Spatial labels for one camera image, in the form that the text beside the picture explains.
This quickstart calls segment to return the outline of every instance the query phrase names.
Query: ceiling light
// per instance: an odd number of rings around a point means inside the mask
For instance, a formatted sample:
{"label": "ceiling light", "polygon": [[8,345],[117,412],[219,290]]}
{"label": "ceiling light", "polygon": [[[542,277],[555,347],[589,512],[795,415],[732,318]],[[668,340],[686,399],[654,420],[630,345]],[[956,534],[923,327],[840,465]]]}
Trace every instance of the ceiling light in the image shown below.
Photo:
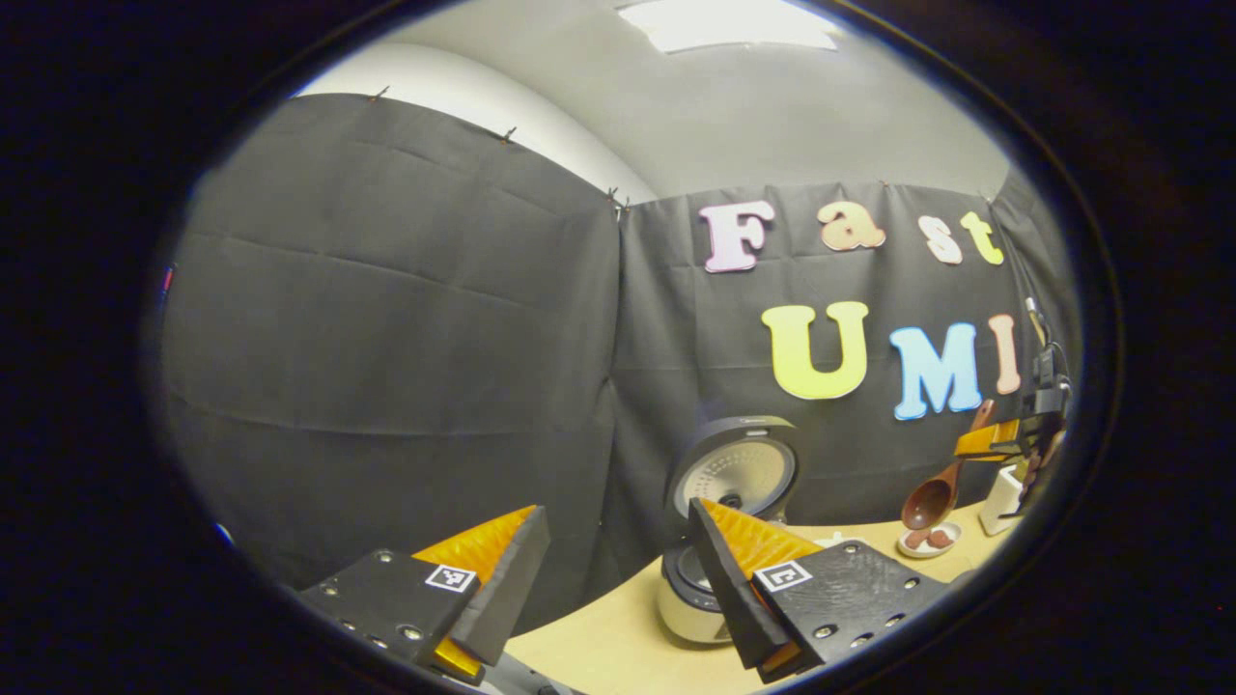
{"label": "ceiling light", "polygon": [[836,51],[836,25],[784,0],[655,0],[618,10],[662,53],[726,43],[789,43]]}

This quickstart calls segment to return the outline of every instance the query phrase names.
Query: yellow letter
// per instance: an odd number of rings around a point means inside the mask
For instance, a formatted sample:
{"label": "yellow letter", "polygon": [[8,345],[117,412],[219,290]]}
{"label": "yellow letter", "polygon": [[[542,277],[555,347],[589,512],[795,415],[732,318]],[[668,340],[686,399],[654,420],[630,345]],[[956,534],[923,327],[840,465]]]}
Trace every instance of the yellow letter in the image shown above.
{"label": "yellow letter", "polygon": [[824,310],[837,322],[842,338],[842,364],[836,371],[818,372],[811,365],[811,338],[807,326],[816,319],[811,307],[772,307],[760,320],[772,334],[772,376],[791,396],[807,401],[840,398],[858,388],[866,377],[866,343],[863,317],[866,304],[834,302]]}
{"label": "yellow letter", "polygon": [[1004,251],[991,245],[991,225],[980,220],[979,215],[970,211],[965,213],[965,216],[962,218],[962,226],[970,230],[974,245],[979,247],[979,255],[983,256],[984,261],[993,266],[999,266],[1004,262]]}

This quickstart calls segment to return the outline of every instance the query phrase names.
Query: brown food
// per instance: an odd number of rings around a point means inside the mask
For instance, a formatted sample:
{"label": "brown food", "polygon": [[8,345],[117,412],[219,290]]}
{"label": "brown food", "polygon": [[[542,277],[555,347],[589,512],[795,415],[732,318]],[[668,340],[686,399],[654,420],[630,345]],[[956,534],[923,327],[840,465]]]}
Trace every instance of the brown food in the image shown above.
{"label": "brown food", "polygon": [[932,548],[948,548],[953,544],[953,539],[948,537],[943,531],[933,531],[931,535],[927,537],[927,544]]}
{"label": "brown food", "polygon": [[917,550],[918,547],[923,544],[923,540],[927,540],[928,535],[931,535],[931,529],[928,528],[912,532],[910,535],[906,537],[906,548],[910,548],[911,550]]}

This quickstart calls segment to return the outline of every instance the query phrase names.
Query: small white plate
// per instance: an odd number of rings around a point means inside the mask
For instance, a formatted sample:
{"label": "small white plate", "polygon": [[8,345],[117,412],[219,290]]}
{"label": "small white plate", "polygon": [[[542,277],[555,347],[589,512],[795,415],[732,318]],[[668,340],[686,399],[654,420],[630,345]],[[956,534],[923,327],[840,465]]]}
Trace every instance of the small white plate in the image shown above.
{"label": "small white plate", "polygon": [[931,527],[931,529],[943,531],[944,535],[952,538],[953,542],[943,548],[932,548],[931,545],[927,544],[926,540],[923,540],[922,544],[918,545],[918,549],[916,550],[906,545],[906,538],[911,533],[913,533],[912,531],[906,531],[905,533],[901,534],[901,538],[897,538],[897,550],[901,550],[904,554],[911,558],[934,558],[936,555],[942,555],[952,550],[953,547],[957,545],[957,542],[962,539],[962,527],[957,526],[953,522],[943,522],[941,524]]}

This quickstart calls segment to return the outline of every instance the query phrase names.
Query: blue letter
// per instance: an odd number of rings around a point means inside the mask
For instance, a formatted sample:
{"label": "blue letter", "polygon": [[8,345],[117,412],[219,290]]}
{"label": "blue letter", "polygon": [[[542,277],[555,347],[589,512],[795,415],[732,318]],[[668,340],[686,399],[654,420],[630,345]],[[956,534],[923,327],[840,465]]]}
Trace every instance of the blue letter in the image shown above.
{"label": "blue letter", "polygon": [[922,388],[927,391],[936,412],[944,409],[949,386],[953,397],[948,409],[954,413],[979,407],[979,371],[974,366],[974,325],[955,323],[944,336],[944,356],[936,355],[931,340],[921,328],[899,328],[889,335],[892,345],[901,351],[901,403],[892,409],[899,420],[912,420],[927,413]]}

